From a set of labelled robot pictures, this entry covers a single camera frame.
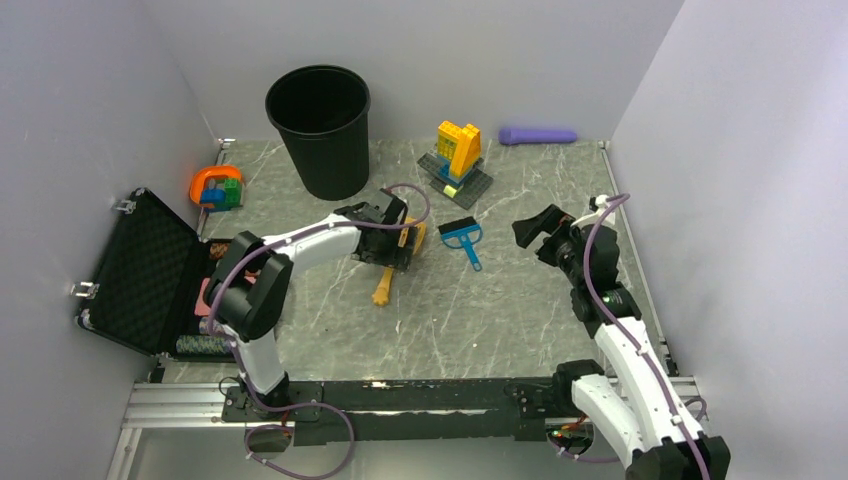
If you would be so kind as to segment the yellow slotted scoop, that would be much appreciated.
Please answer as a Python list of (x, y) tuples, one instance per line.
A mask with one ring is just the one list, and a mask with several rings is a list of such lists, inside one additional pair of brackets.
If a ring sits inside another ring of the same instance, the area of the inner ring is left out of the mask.
[(425, 222), (415, 225), (413, 228), (405, 228), (399, 234), (398, 257), (390, 266), (383, 268), (382, 276), (372, 294), (372, 302), (375, 306), (383, 307), (389, 304), (391, 296), (391, 285), (395, 271), (400, 268), (404, 270), (409, 266), (411, 258), (416, 255), (422, 247), (427, 231)]

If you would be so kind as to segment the blue hand brush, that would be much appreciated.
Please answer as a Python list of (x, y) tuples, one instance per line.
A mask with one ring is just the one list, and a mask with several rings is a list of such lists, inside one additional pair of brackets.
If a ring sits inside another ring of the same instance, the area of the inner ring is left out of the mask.
[(483, 239), (483, 230), (473, 216), (453, 220), (437, 227), (442, 243), (456, 250), (463, 250), (475, 272), (482, 270), (482, 264), (474, 246)]

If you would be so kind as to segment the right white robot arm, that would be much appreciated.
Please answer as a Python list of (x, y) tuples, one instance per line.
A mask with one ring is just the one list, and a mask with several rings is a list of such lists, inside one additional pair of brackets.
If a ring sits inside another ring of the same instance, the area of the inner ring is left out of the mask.
[(512, 224), (516, 244), (546, 237), (537, 258), (571, 284), (572, 309), (616, 377), (594, 360), (558, 365), (551, 399), (586, 416), (615, 451), (628, 479), (724, 479), (731, 453), (689, 411), (663, 370), (633, 296), (619, 281), (614, 208), (575, 218), (550, 205)]

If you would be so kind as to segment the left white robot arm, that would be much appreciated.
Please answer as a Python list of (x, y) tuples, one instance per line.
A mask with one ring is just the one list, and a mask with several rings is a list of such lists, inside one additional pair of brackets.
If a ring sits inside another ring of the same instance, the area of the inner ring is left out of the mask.
[(291, 279), (348, 256), (406, 269), (417, 225), (408, 210), (383, 188), (372, 201), (338, 208), (300, 229), (266, 237), (244, 231), (231, 240), (204, 291), (206, 329), (226, 341), (249, 391), (248, 407), (258, 417), (275, 419), (291, 402), (274, 337)]

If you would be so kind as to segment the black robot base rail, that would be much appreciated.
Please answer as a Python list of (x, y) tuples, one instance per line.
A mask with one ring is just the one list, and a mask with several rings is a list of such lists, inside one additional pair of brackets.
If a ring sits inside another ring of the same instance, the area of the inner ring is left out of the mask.
[(297, 446), (358, 441), (511, 438), (543, 441), (581, 413), (550, 377), (383, 381), (293, 381), (296, 410), (264, 412), (239, 386), (227, 388), (225, 423), (292, 423)]

